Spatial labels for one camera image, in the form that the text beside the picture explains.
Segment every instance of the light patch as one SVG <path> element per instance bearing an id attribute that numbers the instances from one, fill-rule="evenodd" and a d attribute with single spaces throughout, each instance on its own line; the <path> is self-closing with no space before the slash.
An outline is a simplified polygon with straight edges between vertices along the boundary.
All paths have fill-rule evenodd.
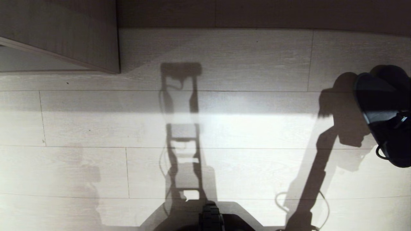
<path id="1" fill-rule="evenodd" d="M 200 199 L 200 192 L 198 190 L 184 190 L 183 195 L 186 198 L 185 201 Z"/>
<path id="2" fill-rule="evenodd" d="M 179 142 L 171 140 L 171 147 L 176 149 L 177 153 L 192 153 L 196 152 L 196 142 L 195 141 L 188 141 L 188 142 Z"/>
<path id="3" fill-rule="evenodd" d="M 198 158 L 190 158 L 190 157 L 179 157 L 177 158 L 179 164 L 185 163 L 200 163 Z"/>

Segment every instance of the black wheel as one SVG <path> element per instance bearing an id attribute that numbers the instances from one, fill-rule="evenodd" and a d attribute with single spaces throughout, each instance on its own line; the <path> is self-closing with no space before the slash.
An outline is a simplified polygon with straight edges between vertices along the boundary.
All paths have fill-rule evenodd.
<path id="1" fill-rule="evenodd" d="M 199 230 L 225 231 L 223 216 L 217 206 L 203 206 L 203 213 L 199 214 Z"/>

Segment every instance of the wooden floor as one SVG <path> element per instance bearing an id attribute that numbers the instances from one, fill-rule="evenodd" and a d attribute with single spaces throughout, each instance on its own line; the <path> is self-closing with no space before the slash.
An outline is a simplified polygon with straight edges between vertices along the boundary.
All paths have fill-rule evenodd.
<path id="1" fill-rule="evenodd" d="M 304 208 L 322 231 L 411 230 L 411 169 L 375 155 L 351 90 L 410 75 L 410 37 L 130 28 L 120 50 L 119 75 L 0 74 L 1 231 L 175 230 L 206 198 L 258 231 Z"/>

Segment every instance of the floor plank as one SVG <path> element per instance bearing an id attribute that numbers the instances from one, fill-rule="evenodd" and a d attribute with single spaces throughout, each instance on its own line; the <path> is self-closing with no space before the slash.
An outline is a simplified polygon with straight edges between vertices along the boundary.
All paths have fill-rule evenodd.
<path id="1" fill-rule="evenodd" d="M 203 148 L 375 145 L 350 93 L 198 92 L 198 115 L 184 110 L 191 95 L 172 92 L 174 114 L 163 114 L 159 92 L 41 92 L 48 145 L 162 148 L 167 123 L 200 124 Z M 330 128 L 329 138 L 318 141 Z"/>
<path id="2" fill-rule="evenodd" d="M 390 228 L 409 231 L 410 197 L 372 198 L 356 200 L 317 200 L 312 209 L 312 225 L 326 231 L 353 228 L 382 231 Z M 198 208 L 195 201 L 175 203 L 151 199 L 87 199 L 0 195 L 2 230 L 154 230 L 162 222 L 181 228 L 195 225 Z M 274 200 L 225 200 L 217 202 L 223 213 L 239 215 L 257 231 L 284 227 L 286 213 Z"/>
<path id="3" fill-rule="evenodd" d="M 192 148 L 177 151 L 191 153 L 191 157 L 196 152 Z M 181 191 L 197 188 L 204 190 L 206 197 L 219 200 L 273 199 L 277 196 L 298 200 L 307 184 L 311 192 L 305 199 L 317 198 L 316 185 L 328 199 L 411 196 L 411 170 L 396 168 L 379 159 L 374 154 L 375 149 L 207 148 L 200 152 L 201 169 L 179 162 L 173 176 L 167 149 L 127 148 L 130 198 L 179 198 L 179 194 L 171 192 L 178 188 Z M 319 161 L 313 165 L 316 155 Z M 323 171 L 326 176 L 322 181 Z M 185 195 L 188 199 L 196 198 L 188 193 Z"/>
<path id="4" fill-rule="evenodd" d="M 0 185 L 9 194 L 128 198 L 125 149 L 3 146 Z"/>
<path id="5" fill-rule="evenodd" d="M 340 31 L 314 31 L 309 91 L 332 88 L 338 76 L 397 65 L 411 75 L 409 37 Z"/>
<path id="6" fill-rule="evenodd" d="M 39 92 L 0 92 L 0 127 L 0 145 L 45 146 Z"/>
<path id="7" fill-rule="evenodd" d="M 130 28 L 119 34 L 122 74 L 1 74 L 0 90 L 159 90 L 165 62 L 199 63 L 198 90 L 307 90 L 310 30 Z"/>

